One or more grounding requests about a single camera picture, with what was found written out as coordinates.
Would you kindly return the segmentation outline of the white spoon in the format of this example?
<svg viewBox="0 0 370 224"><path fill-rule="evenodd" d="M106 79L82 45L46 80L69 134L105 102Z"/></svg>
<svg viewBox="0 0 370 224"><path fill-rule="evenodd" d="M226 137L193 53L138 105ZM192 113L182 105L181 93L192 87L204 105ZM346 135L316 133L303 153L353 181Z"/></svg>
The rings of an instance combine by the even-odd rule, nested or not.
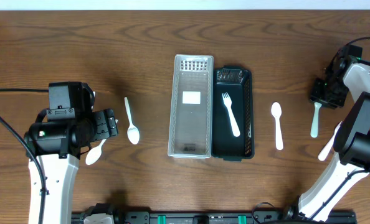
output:
<svg viewBox="0 0 370 224"><path fill-rule="evenodd" d="M271 114L275 119L275 147L281 151L283 149L283 137L280 126L280 117L282 115L282 109L278 102L274 102L271 107Z"/></svg>
<svg viewBox="0 0 370 224"><path fill-rule="evenodd" d="M99 158L102 155L102 147L103 147L104 143L106 142L106 140L107 139L102 139L98 146L93 147L88 152L88 154L86 156L86 159L85 159L86 165L90 166L90 165L96 163L96 161L99 160Z"/></svg>
<svg viewBox="0 0 370 224"><path fill-rule="evenodd" d="M125 108L126 108L128 121L129 121L127 136L128 136L129 141L132 144L136 145L140 141L140 132L139 132L139 129L133 124L133 120L132 120L132 117L131 117L131 109L130 109L130 104L128 102L128 98L125 97L124 101L125 101Z"/></svg>

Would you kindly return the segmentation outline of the white fork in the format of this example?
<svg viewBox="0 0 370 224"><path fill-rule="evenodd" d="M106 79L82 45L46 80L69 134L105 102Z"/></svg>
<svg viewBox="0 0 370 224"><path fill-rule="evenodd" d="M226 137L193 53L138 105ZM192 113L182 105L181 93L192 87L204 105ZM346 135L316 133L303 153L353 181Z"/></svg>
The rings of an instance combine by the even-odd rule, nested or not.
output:
<svg viewBox="0 0 370 224"><path fill-rule="evenodd" d="M313 119L312 119L312 124L311 124L311 129L310 129L310 136L312 138L317 138L318 137L318 129L319 129L319 113L320 113L320 108L322 104L319 102L314 102L314 113L313 113Z"/></svg>
<svg viewBox="0 0 370 224"><path fill-rule="evenodd" d="M328 156L328 154L329 154L329 152L330 152L330 150L331 150L331 148L333 147L333 144L334 144L334 139L335 139L335 137L336 137L336 134L337 134L337 132L338 132L338 130L340 129L340 127L341 127L341 121L338 123L338 125L335 127L335 129L334 129L334 133L333 133L333 135L332 135L332 137L330 138L330 140L327 142L327 144L323 147L323 149L320 151L320 153L318 154L318 159L320 160L320 161L324 161L326 158L327 158L327 156Z"/></svg>
<svg viewBox="0 0 370 224"><path fill-rule="evenodd" d="M235 120L235 116L234 116L233 111L232 111L232 100L231 100L231 98L230 98L230 96L227 92L222 94L222 99L223 99L225 107L227 108L227 112L228 112L228 115L229 115L230 126L231 126L231 129L232 129L232 134L235 137L239 137L240 136L240 129L238 127L238 124Z"/></svg>

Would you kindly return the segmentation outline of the black plastic basket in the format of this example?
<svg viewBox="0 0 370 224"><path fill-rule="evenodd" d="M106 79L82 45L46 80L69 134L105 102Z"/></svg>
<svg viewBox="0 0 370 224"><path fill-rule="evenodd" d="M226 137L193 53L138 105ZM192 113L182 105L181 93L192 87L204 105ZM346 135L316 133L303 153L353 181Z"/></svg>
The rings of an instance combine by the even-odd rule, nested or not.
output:
<svg viewBox="0 0 370 224"><path fill-rule="evenodd" d="M252 72L226 65L214 71L212 156L241 161L254 156Z"/></svg>

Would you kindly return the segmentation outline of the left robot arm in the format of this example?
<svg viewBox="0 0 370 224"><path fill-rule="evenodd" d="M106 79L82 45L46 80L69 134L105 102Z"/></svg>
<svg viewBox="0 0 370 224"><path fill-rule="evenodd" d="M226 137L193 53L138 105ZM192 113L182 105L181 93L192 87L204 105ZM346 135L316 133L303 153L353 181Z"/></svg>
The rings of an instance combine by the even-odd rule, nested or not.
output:
<svg viewBox="0 0 370 224"><path fill-rule="evenodd" d="M24 141L29 146L29 223L70 223L81 149L116 136L114 111L94 111L95 95L82 82L49 84L42 110Z"/></svg>

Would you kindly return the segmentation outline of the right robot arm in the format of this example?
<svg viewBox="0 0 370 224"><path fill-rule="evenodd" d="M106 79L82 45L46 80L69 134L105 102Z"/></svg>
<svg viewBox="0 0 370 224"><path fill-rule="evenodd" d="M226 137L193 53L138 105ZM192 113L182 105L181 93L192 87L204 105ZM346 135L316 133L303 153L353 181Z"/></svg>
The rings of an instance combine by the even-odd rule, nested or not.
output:
<svg viewBox="0 0 370 224"><path fill-rule="evenodd" d="M370 174L370 63L351 64L343 83L354 106L329 145L334 155L314 185L283 213L284 220L327 221L346 192Z"/></svg>

